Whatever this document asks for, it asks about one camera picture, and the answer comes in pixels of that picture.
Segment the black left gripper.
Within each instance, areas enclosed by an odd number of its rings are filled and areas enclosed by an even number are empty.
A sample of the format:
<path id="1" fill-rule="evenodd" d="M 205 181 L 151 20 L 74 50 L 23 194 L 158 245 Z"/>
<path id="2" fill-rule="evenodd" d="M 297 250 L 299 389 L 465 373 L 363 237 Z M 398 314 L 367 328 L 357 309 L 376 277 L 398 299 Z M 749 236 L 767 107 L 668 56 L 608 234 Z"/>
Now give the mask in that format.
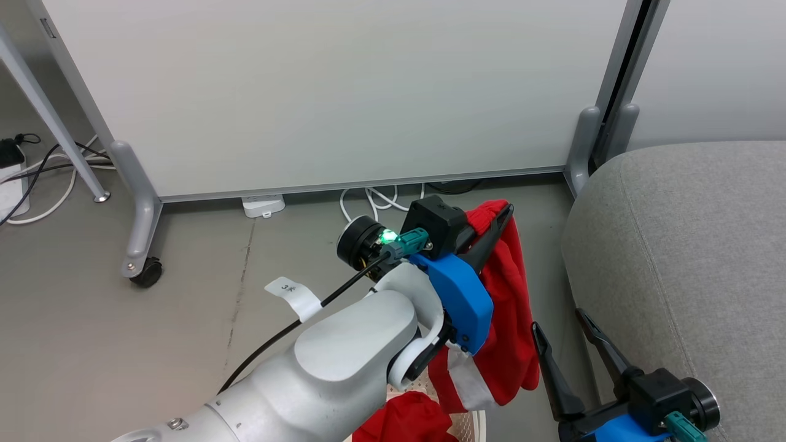
<path id="1" fill-rule="evenodd" d="M 505 205 L 491 219 L 488 229 L 479 234 L 469 224 L 466 212 L 446 204 L 439 196 L 418 199 L 410 209 L 399 230 L 388 229 L 368 215 L 351 219 L 338 238 L 337 257 L 356 271 L 370 268 L 370 274 L 387 274 L 410 254 L 373 264 L 383 254 L 385 244 L 420 228 L 427 235 L 422 255 L 435 260 L 464 252 L 464 262 L 480 275 L 514 213 L 513 205 Z"/>

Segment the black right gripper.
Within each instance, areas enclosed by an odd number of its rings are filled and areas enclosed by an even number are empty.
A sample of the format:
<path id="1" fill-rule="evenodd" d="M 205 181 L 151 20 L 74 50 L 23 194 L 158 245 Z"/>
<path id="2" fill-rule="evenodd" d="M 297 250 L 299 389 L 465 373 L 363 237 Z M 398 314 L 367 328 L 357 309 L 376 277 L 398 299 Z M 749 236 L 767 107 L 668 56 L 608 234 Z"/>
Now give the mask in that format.
<path id="1" fill-rule="evenodd" d="M 706 440 L 720 424 L 715 394 L 696 378 L 678 379 L 665 368 L 632 376 L 632 364 L 582 308 L 575 315 L 609 373 L 621 400 L 585 413 L 553 358 L 538 322 L 531 334 L 553 419 L 561 440 Z"/>

